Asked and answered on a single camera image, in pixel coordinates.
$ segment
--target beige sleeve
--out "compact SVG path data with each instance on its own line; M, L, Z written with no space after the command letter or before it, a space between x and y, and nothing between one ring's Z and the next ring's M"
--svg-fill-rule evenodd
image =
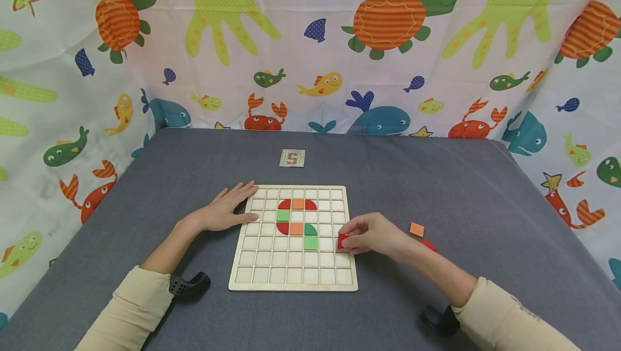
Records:
M133 268L76 350L140 351L173 300L169 282L169 274Z
M461 329L482 350L579 350L513 295L483 277L466 305L453 311Z

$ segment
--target green fish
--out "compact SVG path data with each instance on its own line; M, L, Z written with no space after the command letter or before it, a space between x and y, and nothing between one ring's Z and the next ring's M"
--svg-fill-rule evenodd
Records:
M526 74L524 74L524 76L522 76L522 78L519 79L515 79L515 75L513 73L501 74L500 76L493 78L492 81L489 82L489 87L495 91L508 90L510 88L519 86L524 80L528 80L529 74L530 71L528 71Z
M86 146L88 130L84 126L79 127L79 139L76 142L58 140L56 146L50 147L43 155L43 162L49 167L60 167L76 158Z
M41 239L40 233L32 231L14 246L7 247L0 261L0 278L11 274L32 258L41 246Z
M271 74L270 71L265 72L257 72L254 74L254 82L256 82L259 86L263 88L268 88L277 84L282 80L283 77L286 77L285 70L283 68L280 69L280 72L276 76Z

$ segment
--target red crab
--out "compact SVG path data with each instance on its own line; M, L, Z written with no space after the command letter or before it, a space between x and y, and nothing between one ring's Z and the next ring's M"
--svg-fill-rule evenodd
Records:
M93 175L99 178L108 178L114 176L114 181L111 183L107 183L102 185L101 187L95 189L91 192L82 205L76 202L76 194L78 193L78 176L73 175L71 177L71 182L69 185L65 184L62 180L60 180L60 190L63 192L63 195L73 203L74 207L82 211L80 215L80 219L82 220L82 224L86 223L86 220L89 218L91 213L95 211L95 208L98 207L99 203L106 197L107 193L110 192L110 189L114 187L117 180L119 179L116 170L114 169L114 165L108 160L102 160L103 169L95 169L93 171Z
M249 118L244 122L244 128L246 130L282 130L282 124L285 123L285 117L287 116L287 106L285 103L280 102L280 107L272 103L272 111L274 114L282 118L282 122L279 122L277 118L268 117L265 115L253 115L252 109L257 108L263 104L263 98L254 98L254 93L248 98L248 115Z
M448 132L449 138L473 138L473 139L485 139L487 134L498 126L498 123L502 122L502 119L507 116L508 107L505 106L502 111L498 112L498 109L492 110L492 121L495 122L493 127L490 127L486 122L481 121L466 121L468 115L475 113L476 111L487 106L488 101L481 102L479 98L476 102L470 106L464 118L461 118L461 123L453 126Z

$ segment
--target orange striped turtle shell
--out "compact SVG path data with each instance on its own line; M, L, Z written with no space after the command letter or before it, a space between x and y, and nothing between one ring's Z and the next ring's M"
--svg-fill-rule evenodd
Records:
M138 11L130 0L101 0L95 9L99 35L112 50L122 51L140 31Z
M621 21L607 5L591 1L569 28L561 54L569 58L591 56L608 45L620 27Z
M388 50L411 39L424 20L420 0L366 0L356 10L353 29L368 47Z

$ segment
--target left hand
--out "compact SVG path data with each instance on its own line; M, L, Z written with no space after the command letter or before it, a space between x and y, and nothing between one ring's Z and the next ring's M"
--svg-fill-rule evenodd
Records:
M201 231L223 231L237 224L255 221L259 218L257 214L235 215L233 210L242 201L254 195L257 189L258 187L254 186L254 180L245 185L239 183L230 191L224 188L211 203L197 209L184 219Z

